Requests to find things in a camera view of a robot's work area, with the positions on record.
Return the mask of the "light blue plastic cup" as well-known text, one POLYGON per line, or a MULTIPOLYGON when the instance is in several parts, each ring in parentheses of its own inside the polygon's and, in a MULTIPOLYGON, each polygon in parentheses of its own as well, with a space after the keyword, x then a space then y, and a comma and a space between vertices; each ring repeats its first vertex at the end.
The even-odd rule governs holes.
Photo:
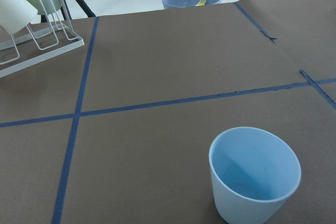
POLYGON ((227 223, 266 223, 301 181, 301 166, 289 145, 255 127, 220 133, 208 158, 215 207, 227 223))

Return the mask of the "yellow fork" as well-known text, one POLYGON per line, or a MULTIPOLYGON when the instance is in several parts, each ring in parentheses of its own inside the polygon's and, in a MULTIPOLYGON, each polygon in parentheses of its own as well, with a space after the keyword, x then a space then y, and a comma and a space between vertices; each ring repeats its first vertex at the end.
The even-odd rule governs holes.
POLYGON ((195 6, 204 6, 207 0, 199 0, 195 6))

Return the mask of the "white cup on rack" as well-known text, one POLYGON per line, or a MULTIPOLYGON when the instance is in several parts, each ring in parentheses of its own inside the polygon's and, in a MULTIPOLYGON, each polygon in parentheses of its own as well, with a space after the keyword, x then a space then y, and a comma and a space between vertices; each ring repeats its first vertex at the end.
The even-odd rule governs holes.
POLYGON ((28 25, 38 10, 27 0, 1 0, 1 26, 13 35, 28 25))

